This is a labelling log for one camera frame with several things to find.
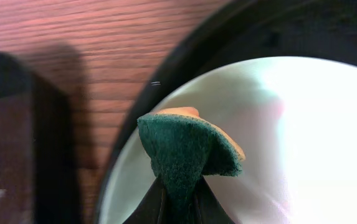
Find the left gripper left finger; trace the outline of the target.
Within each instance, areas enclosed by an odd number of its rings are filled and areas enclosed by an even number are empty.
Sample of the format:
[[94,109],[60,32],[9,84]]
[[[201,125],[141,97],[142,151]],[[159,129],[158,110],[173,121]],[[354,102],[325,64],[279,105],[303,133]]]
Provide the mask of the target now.
[[166,189],[160,179],[156,179],[134,212],[123,224],[165,224]]

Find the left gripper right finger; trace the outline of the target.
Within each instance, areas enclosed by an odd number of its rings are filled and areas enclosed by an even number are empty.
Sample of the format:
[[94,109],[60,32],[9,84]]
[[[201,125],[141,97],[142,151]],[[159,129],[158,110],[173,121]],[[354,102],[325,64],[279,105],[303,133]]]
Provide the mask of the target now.
[[195,224],[234,224],[202,177],[193,193]]

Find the green yellow sponge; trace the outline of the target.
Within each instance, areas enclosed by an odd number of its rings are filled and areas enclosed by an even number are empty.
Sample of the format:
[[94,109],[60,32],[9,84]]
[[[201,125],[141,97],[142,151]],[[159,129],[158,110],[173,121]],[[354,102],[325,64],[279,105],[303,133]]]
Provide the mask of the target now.
[[191,197],[205,175],[235,177],[245,155],[221,128],[193,107],[168,108],[137,120],[141,144],[170,199],[176,222],[189,220]]

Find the light blue plate bottom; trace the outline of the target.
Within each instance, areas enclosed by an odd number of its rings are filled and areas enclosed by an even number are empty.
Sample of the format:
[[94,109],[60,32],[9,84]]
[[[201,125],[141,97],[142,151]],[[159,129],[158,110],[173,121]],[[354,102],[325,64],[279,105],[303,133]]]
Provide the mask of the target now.
[[217,68],[152,107],[191,106],[244,150],[206,181],[235,223],[357,223],[357,66],[267,57]]

